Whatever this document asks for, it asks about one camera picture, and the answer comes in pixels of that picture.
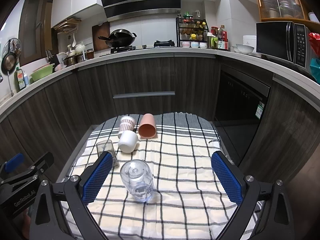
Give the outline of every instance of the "black microwave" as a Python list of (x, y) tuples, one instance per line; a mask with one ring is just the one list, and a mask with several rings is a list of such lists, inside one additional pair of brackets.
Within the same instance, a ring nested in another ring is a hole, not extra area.
[(308, 40), (309, 33), (305, 25), (294, 22), (257, 23), (257, 52), (311, 73), (310, 62), (315, 54)]

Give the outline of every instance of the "green and white sticker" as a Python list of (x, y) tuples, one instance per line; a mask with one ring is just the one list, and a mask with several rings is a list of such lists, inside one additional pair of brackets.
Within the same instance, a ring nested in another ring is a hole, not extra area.
[(257, 107), (257, 111), (256, 111), (256, 117), (258, 117), (258, 119), (261, 118), (263, 108), (264, 108), (264, 103), (259, 102), (258, 107)]

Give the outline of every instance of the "microwave control panel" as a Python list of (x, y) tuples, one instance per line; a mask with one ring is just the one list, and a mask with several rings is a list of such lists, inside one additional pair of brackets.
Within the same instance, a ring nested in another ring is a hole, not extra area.
[(306, 66), (306, 31), (304, 25), (295, 24), (296, 28), (296, 64)]

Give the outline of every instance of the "wok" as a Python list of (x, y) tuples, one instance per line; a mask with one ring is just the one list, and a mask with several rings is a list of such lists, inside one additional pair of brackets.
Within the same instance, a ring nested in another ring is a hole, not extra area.
[(125, 29), (118, 29), (113, 31), (108, 38), (99, 36), (98, 39), (104, 40), (110, 48), (120, 48), (130, 46), (136, 37), (135, 33), (131, 33)]

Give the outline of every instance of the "white cup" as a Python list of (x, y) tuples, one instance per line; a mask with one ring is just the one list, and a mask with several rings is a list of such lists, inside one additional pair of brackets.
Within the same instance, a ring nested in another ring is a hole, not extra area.
[(118, 132), (118, 138), (121, 138), (121, 135), (124, 131), (130, 130), (133, 131), (133, 128), (136, 125), (136, 120), (132, 118), (131, 116), (124, 116), (120, 120), (120, 125), (119, 125), (119, 132)]
[(130, 130), (123, 131), (118, 142), (119, 149), (124, 153), (131, 153), (134, 151), (138, 141), (138, 135)]

